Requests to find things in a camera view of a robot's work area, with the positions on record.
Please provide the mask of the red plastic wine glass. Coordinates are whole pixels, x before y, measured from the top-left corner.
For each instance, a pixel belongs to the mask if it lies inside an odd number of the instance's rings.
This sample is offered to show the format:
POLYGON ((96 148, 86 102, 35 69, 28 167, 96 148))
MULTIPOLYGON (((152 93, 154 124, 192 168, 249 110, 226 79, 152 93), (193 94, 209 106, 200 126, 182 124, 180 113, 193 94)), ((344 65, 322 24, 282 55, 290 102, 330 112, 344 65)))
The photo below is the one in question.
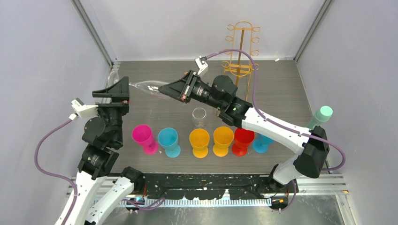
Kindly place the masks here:
POLYGON ((234 143, 232 145, 232 153, 238 157, 247 154, 249 146, 255 139, 255 133, 243 128, 237 128, 234 133, 234 143))

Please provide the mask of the pink plastic wine glass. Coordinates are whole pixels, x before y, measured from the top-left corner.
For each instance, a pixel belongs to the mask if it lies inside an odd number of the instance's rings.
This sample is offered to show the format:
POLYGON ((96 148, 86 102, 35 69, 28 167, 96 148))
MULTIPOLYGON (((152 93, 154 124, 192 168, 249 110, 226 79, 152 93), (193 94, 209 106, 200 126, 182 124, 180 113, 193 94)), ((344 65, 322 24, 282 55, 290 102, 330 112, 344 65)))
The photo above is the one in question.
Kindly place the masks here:
POLYGON ((142 147, 145 154, 153 155, 158 152, 158 143, 155 141, 150 126, 142 124, 136 126, 132 131, 132 139, 142 147))

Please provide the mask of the clear wine glass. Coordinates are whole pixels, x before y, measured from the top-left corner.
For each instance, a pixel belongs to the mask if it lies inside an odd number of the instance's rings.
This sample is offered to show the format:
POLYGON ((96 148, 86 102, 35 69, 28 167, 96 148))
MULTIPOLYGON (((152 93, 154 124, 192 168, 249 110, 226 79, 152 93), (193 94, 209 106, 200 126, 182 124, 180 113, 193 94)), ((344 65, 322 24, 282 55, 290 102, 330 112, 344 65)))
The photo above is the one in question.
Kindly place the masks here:
MULTIPOLYGON (((111 86, 117 83, 120 80, 118 72, 112 70, 107 78, 108 86, 111 86)), ((156 81, 156 80, 148 80, 142 82, 129 82, 129 86, 134 87, 138 90, 141 90, 151 96, 160 98, 160 99, 171 99, 171 97, 162 94, 159 92, 159 87, 168 84, 167 82, 156 81)))
POLYGON ((197 107, 192 111, 192 122, 196 128, 204 128, 206 125, 207 112, 202 107, 197 107))

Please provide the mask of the yellow wine glass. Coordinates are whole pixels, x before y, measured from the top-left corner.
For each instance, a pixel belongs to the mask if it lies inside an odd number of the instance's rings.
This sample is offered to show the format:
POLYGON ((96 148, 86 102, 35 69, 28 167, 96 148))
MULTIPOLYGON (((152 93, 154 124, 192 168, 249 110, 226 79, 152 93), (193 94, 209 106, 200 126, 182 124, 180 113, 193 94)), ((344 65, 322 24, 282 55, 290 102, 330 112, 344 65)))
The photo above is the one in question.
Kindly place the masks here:
POLYGON ((229 147, 234 140, 234 133, 229 127, 218 127, 213 133, 213 153, 218 157, 224 157, 229 152, 229 147))
POLYGON ((201 128, 197 128, 190 133, 189 141, 192 146, 192 153, 197 158, 204 158, 208 154, 210 141, 209 133, 201 128))

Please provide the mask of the mint green bottle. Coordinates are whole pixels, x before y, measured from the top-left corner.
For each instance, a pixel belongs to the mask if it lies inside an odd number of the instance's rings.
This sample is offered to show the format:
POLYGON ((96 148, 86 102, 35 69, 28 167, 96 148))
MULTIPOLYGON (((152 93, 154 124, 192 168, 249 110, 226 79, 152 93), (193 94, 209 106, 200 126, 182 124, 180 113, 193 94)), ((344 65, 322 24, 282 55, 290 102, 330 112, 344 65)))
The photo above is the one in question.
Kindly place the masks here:
POLYGON ((333 109, 330 106, 324 105, 315 111, 312 118, 307 124, 307 128, 312 130, 315 126, 320 126, 327 122, 333 114, 333 109))

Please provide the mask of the blue wine glass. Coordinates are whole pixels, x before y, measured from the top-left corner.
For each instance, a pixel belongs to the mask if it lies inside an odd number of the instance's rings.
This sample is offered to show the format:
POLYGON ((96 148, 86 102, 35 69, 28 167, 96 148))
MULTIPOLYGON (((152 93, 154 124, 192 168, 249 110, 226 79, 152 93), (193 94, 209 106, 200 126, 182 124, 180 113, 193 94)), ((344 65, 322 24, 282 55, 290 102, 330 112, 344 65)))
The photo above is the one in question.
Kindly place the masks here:
POLYGON ((181 148, 178 143, 178 133, 174 128, 167 127, 162 129, 158 134, 158 142, 169 158, 176 158, 180 155, 181 148))
POLYGON ((254 139, 253 143, 252 143, 252 147, 253 149, 257 152, 257 153, 266 153, 269 146, 274 142, 273 139, 261 135, 261 134, 257 134, 256 138, 254 139))

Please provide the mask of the clear wine glass front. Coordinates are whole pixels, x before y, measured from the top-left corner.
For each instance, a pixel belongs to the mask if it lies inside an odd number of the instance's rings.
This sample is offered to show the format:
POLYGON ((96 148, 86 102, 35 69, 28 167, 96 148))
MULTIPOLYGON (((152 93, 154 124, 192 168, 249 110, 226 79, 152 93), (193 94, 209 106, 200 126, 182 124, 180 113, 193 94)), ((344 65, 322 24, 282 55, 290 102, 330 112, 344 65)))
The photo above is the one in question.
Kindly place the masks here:
POLYGON ((192 111, 192 122, 196 128, 204 128, 206 125, 207 112, 202 107, 197 107, 192 111))

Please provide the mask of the yellow wine glass front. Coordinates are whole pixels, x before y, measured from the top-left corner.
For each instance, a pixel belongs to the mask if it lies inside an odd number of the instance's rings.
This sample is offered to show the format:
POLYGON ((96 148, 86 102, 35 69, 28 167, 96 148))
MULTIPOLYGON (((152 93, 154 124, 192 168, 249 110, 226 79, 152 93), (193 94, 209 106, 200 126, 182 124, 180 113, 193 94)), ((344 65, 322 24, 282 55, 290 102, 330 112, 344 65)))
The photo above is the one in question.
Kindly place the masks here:
POLYGON ((234 140, 234 133, 229 127, 218 127, 213 133, 213 153, 218 157, 224 157, 229 152, 229 147, 234 140))

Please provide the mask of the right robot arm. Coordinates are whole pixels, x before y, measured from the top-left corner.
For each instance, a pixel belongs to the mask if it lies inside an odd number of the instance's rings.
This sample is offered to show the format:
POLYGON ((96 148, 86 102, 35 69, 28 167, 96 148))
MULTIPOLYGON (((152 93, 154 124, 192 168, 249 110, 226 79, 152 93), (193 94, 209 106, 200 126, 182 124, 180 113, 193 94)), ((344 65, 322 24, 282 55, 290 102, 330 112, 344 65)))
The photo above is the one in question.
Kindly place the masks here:
POLYGON ((281 192, 286 185, 300 176, 318 178, 323 169, 329 146, 326 132, 320 126, 310 130, 295 126, 265 112, 236 96, 238 87, 225 75, 217 76, 211 85, 190 70, 181 79, 158 88, 161 94, 189 103, 192 99, 220 111, 219 118, 229 126, 264 135, 294 152, 295 156, 271 171, 268 187, 281 192))

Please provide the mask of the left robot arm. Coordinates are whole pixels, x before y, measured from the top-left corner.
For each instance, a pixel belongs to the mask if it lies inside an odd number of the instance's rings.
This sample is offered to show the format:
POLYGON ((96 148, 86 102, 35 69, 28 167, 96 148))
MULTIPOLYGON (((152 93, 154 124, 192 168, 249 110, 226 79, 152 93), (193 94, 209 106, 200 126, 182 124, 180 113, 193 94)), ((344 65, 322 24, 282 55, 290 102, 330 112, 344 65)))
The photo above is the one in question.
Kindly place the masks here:
POLYGON ((129 112, 129 78, 92 92, 94 98, 109 98, 109 103, 86 105, 76 98, 71 102, 79 118, 87 118, 82 140, 87 143, 78 164, 75 185, 59 216, 58 225, 100 225, 118 203, 129 194, 139 194, 145 186, 142 172, 128 166, 111 189, 94 204, 94 198, 110 174, 123 146, 122 117, 129 112))

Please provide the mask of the gold wine glass rack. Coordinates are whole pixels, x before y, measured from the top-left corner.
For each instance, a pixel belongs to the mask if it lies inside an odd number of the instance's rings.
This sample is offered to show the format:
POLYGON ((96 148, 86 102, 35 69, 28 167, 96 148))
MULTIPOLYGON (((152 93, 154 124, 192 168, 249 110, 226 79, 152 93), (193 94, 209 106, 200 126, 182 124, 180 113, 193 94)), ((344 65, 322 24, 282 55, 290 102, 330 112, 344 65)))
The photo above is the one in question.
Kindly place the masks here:
POLYGON ((253 48, 253 44, 260 40, 256 36, 260 27, 254 26, 249 21, 239 21, 229 24, 227 30, 230 34, 225 37, 225 40, 229 42, 231 48, 238 49, 238 51, 225 53, 229 59, 222 61, 223 74, 232 78, 234 84, 239 87, 241 98, 248 100, 251 95, 250 85, 254 65, 242 52, 246 52, 250 57, 259 55, 259 50, 253 48))

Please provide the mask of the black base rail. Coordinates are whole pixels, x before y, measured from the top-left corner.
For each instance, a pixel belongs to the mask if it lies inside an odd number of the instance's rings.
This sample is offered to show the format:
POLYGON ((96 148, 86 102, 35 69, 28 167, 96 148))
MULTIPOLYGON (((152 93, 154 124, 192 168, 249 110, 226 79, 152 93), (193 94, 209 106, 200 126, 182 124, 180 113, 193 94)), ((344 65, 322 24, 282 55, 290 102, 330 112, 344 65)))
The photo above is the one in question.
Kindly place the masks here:
POLYGON ((141 206, 165 198, 162 207, 270 206, 286 203, 293 195, 347 195, 341 174, 321 174, 317 179, 301 176, 295 185, 279 191, 268 187, 266 174, 145 173, 126 196, 141 206))

